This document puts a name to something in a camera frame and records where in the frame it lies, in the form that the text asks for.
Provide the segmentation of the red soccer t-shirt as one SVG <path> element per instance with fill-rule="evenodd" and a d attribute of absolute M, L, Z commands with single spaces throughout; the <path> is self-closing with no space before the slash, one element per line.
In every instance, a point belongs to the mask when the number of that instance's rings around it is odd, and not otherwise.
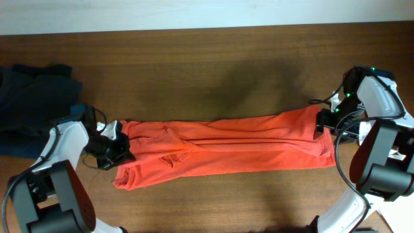
<path fill-rule="evenodd" d="M 135 161 L 114 186 L 134 190 L 181 177 L 334 166 L 329 130 L 316 132 L 319 107 L 211 122 L 124 121 Z"/>

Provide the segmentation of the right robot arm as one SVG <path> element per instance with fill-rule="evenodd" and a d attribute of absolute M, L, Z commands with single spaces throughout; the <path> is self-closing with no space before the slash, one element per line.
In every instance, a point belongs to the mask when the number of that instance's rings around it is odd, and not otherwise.
<path fill-rule="evenodd" d="M 382 203 L 413 195 L 413 117 L 397 93 L 392 72 L 354 66 L 339 90 L 322 102 L 316 131 L 334 135 L 334 161 L 347 189 L 306 232 L 361 232 Z"/>

